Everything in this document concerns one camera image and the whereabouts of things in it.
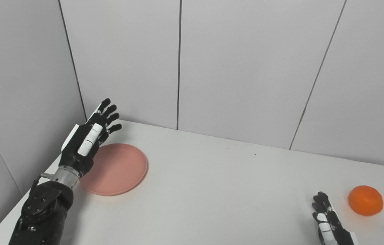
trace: pink plate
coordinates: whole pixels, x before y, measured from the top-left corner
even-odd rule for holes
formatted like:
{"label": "pink plate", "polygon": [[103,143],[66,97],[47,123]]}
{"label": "pink plate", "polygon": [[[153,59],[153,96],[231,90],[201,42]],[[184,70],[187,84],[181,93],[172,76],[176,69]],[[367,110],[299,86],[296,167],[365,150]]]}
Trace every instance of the pink plate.
{"label": "pink plate", "polygon": [[110,144],[100,147],[94,166],[80,178],[80,183],[98,195],[118,195],[138,185],[147,167],[147,158],[141,150],[127,144]]}

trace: robotic hand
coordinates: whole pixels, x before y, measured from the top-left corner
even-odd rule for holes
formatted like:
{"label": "robotic hand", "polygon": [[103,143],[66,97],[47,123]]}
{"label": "robotic hand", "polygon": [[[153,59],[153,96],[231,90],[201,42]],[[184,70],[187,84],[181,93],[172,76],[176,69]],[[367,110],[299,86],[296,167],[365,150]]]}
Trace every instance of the robotic hand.
{"label": "robotic hand", "polygon": [[[119,118],[116,105],[105,99],[83,125],[75,125],[62,145],[55,174],[41,174],[33,181],[29,197],[12,233],[9,245],[58,245],[68,210],[74,200],[73,187],[94,164],[100,145],[121,124],[107,128]],[[50,181],[39,184],[41,177]]]}
{"label": "robotic hand", "polygon": [[353,232],[349,233],[340,223],[337,213],[324,192],[313,197],[313,218],[318,223],[319,239],[323,245],[358,245]]}

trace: orange fruit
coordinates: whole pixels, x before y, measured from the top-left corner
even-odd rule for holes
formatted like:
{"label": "orange fruit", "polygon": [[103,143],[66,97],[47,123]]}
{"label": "orange fruit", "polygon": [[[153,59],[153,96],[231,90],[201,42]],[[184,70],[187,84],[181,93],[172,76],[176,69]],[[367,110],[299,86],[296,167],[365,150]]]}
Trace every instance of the orange fruit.
{"label": "orange fruit", "polygon": [[381,212],[384,204],[381,194],[367,185],[360,185],[352,189],[348,196],[348,203],[354,212],[364,216]]}

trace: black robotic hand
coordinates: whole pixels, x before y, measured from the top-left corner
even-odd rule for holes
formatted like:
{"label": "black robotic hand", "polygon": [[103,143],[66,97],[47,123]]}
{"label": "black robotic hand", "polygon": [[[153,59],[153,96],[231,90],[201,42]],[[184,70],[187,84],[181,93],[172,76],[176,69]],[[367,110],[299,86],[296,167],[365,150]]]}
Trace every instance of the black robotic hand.
{"label": "black robotic hand", "polygon": [[343,228],[331,205],[329,197],[324,192],[318,192],[313,197],[313,218],[318,223],[319,239],[323,245],[358,245],[354,244],[351,234]]}
{"label": "black robotic hand", "polygon": [[85,124],[75,125],[63,143],[59,167],[72,167],[79,173],[79,177],[91,170],[100,145],[107,140],[109,134],[122,128],[121,124],[107,128],[119,118],[118,113],[111,114],[116,110],[116,105],[107,108],[110,102],[110,99],[105,99]]}
{"label": "black robotic hand", "polygon": [[[100,145],[121,124],[109,125],[119,118],[116,105],[105,99],[83,125],[75,125],[62,145],[55,174],[41,174],[32,185],[21,216],[12,233],[10,245],[58,245],[68,210],[74,201],[73,187],[94,164]],[[39,184],[41,177],[50,181]]]}

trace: robot finger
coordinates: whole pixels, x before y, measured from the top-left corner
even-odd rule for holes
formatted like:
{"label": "robot finger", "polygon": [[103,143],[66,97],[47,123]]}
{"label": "robot finger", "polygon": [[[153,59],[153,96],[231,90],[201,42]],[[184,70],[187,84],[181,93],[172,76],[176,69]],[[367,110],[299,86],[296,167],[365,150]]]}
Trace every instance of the robot finger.
{"label": "robot finger", "polygon": [[103,116],[108,117],[112,112],[116,111],[116,104],[109,106],[103,113]]}
{"label": "robot finger", "polygon": [[109,126],[113,121],[119,118],[119,113],[114,113],[111,116],[109,116],[107,122],[106,122],[106,127]]}
{"label": "robot finger", "polygon": [[103,100],[100,104],[100,106],[97,108],[98,113],[103,113],[103,111],[106,109],[106,107],[111,103],[109,98],[106,98]]}
{"label": "robot finger", "polygon": [[111,134],[111,133],[113,133],[113,132],[115,132],[115,131],[118,131],[118,130],[120,130],[120,129],[122,129],[122,125],[121,125],[121,124],[115,124],[115,125],[111,126],[111,127],[108,129],[108,133]]}
{"label": "robot finger", "polygon": [[312,203],[312,207],[318,213],[325,213],[327,211],[327,207],[324,205],[322,199],[316,195],[313,197],[314,203]]}

